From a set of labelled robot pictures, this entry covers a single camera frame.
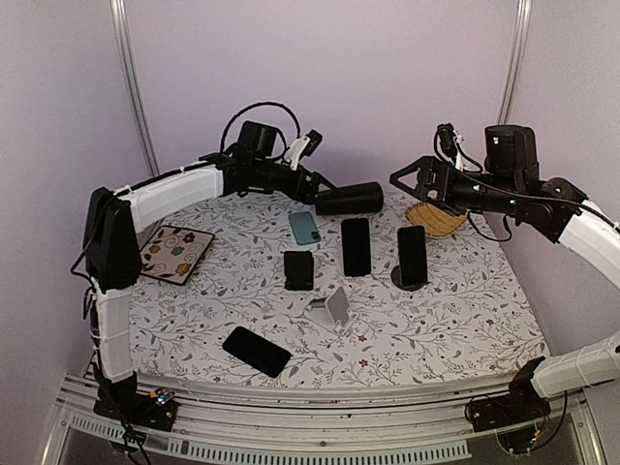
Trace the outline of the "teal smartphone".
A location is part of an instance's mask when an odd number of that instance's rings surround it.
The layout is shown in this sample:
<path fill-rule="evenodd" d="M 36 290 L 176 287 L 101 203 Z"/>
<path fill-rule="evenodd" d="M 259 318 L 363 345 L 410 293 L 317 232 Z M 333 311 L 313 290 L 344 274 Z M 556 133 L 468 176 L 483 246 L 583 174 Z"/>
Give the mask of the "teal smartphone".
<path fill-rule="evenodd" d="M 321 235 L 311 212 L 292 213 L 289 215 L 289 222 L 297 245 L 314 244 L 321 240 Z"/>

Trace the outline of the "black smartphone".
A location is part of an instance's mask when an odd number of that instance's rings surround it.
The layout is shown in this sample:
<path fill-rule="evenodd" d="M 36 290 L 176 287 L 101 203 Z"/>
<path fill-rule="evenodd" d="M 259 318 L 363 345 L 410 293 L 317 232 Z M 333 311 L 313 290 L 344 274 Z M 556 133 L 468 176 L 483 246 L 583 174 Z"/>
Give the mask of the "black smartphone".
<path fill-rule="evenodd" d="M 277 378 L 292 354 L 251 330 L 238 326 L 223 343 L 223 350 L 269 378 Z"/>
<path fill-rule="evenodd" d="M 344 274 L 348 277 L 371 273 L 371 246 L 369 221 L 351 218 L 341 223 Z"/>

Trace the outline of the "blue smartphone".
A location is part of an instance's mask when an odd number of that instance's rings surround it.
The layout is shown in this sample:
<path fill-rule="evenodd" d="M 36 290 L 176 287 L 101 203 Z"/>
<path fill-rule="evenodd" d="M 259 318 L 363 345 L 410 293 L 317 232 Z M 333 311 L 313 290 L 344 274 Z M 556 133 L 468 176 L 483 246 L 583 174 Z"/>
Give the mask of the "blue smartphone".
<path fill-rule="evenodd" d="M 423 226 L 401 228 L 397 232 L 401 282 L 405 286 L 428 282 L 425 230 Z"/>

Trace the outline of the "round wooden base phone stand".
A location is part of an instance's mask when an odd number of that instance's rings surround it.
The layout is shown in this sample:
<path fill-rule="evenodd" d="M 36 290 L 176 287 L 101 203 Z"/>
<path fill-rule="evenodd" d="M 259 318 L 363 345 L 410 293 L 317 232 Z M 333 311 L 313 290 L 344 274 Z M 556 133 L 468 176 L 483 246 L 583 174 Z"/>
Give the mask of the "round wooden base phone stand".
<path fill-rule="evenodd" d="M 400 276 L 400 267 L 396 266 L 390 273 L 390 279 L 392 284 L 398 288 L 399 290 L 402 291 L 406 291 L 406 292 L 414 292 L 417 290 L 420 290 L 422 288 L 424 288 L 426 286 L 426 283 L 418 283 L 412 286 L 405 286 L 402 284 L 401 282 L 401 276 Z"/>

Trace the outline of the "black smartphone front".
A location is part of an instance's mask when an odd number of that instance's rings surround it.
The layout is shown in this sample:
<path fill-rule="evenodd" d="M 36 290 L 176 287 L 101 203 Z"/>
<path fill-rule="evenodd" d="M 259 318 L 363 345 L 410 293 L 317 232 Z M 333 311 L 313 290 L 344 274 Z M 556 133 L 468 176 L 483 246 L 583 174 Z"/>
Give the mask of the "black smartphone front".
<path fill-rule="evenodd" d="M 292 354 L 251 330 L 238 326 L 223 343 L 223 350 L 269 378 L 277 378 Z"/>

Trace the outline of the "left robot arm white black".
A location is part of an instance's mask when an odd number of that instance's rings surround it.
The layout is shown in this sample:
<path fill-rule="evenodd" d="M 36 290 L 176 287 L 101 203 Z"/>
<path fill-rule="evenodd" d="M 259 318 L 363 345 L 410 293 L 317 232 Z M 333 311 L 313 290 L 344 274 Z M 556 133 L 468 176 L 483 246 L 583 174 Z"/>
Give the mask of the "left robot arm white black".
<path fill-rule="evenodd" d="M 300 161 L 322 141 L 316 131 L 295 132 L 281 154 L 273 143 L 282 134 L 272 126 L 252 121 L 242 124 L 236 142 L 220 140 L 215 153 L 178 168 L 117 190 L 102 187 L 90 197 L 83 244 L 70 269 L 88 283 L 87 313 L 94 327 L 91 337 L 96 366 L 104 383 L 113 385 L 105 397 L 108 406 L 124 420 L 143 413 L 143 399 L 123 383 L 135 380 L 130 355 L 129 305 L 142 261 L 138 235 L 146 227 L 192 204 L 240 196 L 250 192 L 280 192 L 303 204 L 314 204 L 321 191 L 335 185 Z"/>

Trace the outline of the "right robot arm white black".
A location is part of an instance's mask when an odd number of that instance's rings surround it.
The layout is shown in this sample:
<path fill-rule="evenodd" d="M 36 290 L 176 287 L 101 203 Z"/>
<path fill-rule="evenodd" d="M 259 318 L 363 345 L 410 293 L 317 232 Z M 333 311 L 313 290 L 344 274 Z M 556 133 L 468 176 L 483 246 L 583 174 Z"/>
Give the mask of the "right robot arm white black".
<path fill-rule="evenodd" d="M 534 131 L 519 125 L 484 130 L 486 156 L 480 171 L 465 170 L 465 154 L 450 124 L 438 126 L 434 155 L 422 156 L 392 173 L 394 187 L 451 216 L 500 213 L 527 224 L 596 268 L 612 285 L 619 283 L 619 225 L 604 215 L 570 181 L 540 178 Z M 501 414 L 521 422 L 539 399 L 591 387 L 619 377 L 619 336 L 563 356 L 528 361 L 512 379 Z"/>

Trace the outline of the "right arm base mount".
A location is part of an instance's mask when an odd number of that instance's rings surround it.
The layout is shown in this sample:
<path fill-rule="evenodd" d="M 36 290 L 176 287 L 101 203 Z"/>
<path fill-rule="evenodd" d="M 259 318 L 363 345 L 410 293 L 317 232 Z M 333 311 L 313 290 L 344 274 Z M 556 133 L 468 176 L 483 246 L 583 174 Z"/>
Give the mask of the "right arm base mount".
<path fill-rule="evenodd" d="M 465 406 L 464 415 L 475 432 L 503 428 L 541 419 L 551 413 L 549 402 L 539 397 L 531 386 L 510 385 L 502 395 L 481 395 Z"/>

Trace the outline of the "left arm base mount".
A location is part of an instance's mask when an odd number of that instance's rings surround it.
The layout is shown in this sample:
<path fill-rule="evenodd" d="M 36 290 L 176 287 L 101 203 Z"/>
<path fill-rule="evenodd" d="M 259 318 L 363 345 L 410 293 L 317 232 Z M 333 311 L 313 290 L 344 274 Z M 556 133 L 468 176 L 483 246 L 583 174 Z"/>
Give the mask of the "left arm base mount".
<path fill-rule="evenodd" d="M 163 388 L 144 394 L 130 384 L 99 386 L 93 411 L 101 417 L 123 421 L 131 426 L 171 432 L 178 409 L 174 397 L 174 391 Z"/>

